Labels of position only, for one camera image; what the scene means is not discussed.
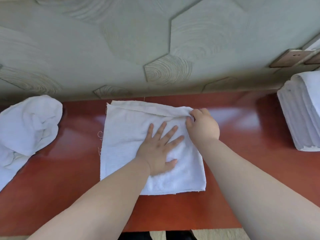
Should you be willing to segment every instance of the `finger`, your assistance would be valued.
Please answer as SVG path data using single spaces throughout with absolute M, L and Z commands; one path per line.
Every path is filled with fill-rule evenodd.
M 157 132 L 155 133 L 155 135 L 154 135 L 153 138 L 156 139 L 157 141 L 160 140 L 160 138 L 161 138 L 161 136 L 162 136 L 162 133 L 163 133 L 163 130 L 165 129 L 166 126 L 167 126 L 167 122 L 164 121 L 164 122 L 160 125 L 159 129 L 157 130 Z
M 200 116 L 203 115 L 203 113 L 199 110 L 199 109 L 194 109 L 190 112 L 190 114 L 195 118 L 195 119 L 199 119 Z
M 190 116 L 188 116 L 188 117 L 186 118 L 186 128 L 187 128 L 187 129 L 191 128 L 191 127 L 192 127 L 192 124 L 193 124 L 192 119 L 191 119 Z
M 164 171 L 167 172 L 167 171 L 170 171 L 174 168 L 174 166 L 177 164 L 177 159 L 173 159 L 172 161 L 168 161 L 165 163 L 164 165 Z
M 172 127 L 172 129 L 170 129 L 170 130 L 168 131 L 168 133 L 166 133 L 166 135 L 161 138 L 160 143 L 161 143 L 162 145 L 166 145 L 167 142 L 168 142 L 168 141 L 171 139 L 171 137 L 174 135 L 174 133 L 176 133 L 177 129 L 178 129 L 178 126 L 177 126 L 177 125 L 175 125 L 174 127 Z
M 210 115 L 210 116 L 211 116 L 209 110 L 207 110 L 206 108 L 201 108 L 201 109 L 199 109 L 199 110 L 200 110 L 204 115 Z
M 174 149 L 177 145 L 179 145 L 184 139 L 184 136 L 179 136 L 178 138 L 174 139 L 173 141 L 167 143 L 165 145 L 165 152 L 168 153 L 172 149 Z
M 148 132 L 146 133 L 146 139 L 151 139 L 153 133 L 153 124 L 151 123 L 148 128 Z

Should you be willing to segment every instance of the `glossy tabletop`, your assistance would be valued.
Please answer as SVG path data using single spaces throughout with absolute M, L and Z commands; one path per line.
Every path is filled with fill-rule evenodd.
M 320 206 L 320 153 L 294 148 L 277 97 L 268 93 L 159 96 L 145 101 L 208 108 L 220 126 L 221 141 Z M 111 100 L 63 103 L 57 138 L 32 156 L 0 192 L 0 236 L 32 234 L 99 182 L 106 102 Z M 205 172 L 204 192 L 140 196 L 124 230 L 240 227 L 206 165 Z

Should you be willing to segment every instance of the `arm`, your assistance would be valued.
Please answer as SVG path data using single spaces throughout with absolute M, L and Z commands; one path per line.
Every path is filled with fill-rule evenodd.
M 219 141 L 218 124 L 207 109 L 190 114 L 190 138 L 251 240 L 320 239 L 318 206 Z
M 148 177 L 173 169 L 177 162 L 176 159 L 166 162 L 166 156 L 183 136 L 167 143 L 178 127 L 174 126 L 161 138 L 165 127 L 164 122 L 152 137 L 151 124 L 132 161 L 88 190 L 29 239 L 118 239 Z

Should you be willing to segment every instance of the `crumpled white towel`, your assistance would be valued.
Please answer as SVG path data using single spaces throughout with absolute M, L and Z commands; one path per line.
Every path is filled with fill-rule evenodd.
M 0 113 L 0 191 L 58 134 L 62 104 L 47 95 L 30 97 Z
M 167 156 L 167 162 L 175 158 L 178 162 L 171 171 L 150 176 L 141 195 L 204 191 L 206 176 L 203 160 L 190 140 L 185 125 L 191 110 L 190 107 L 176 108 L 140 101 L 112 101 L 108 104 L 100 157 L 100 179 L 134 159 L 151 123 L 154 124 L 155 134 L 162 122 L 166 121 L 163 136 L 174 125 L 178 125 L 178 130 L 170 141 L 185 136 Z
M 295 74 L 278 91 L 295 147 L 320 151 L 320 71 Z

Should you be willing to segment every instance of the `dark trousers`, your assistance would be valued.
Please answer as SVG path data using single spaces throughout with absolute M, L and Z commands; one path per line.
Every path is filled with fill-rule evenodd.
M 167 240 L 197 240 L 192 231 L 166 231 Z M 150 232 L 123 232 L 118 240 L 152 240 Z

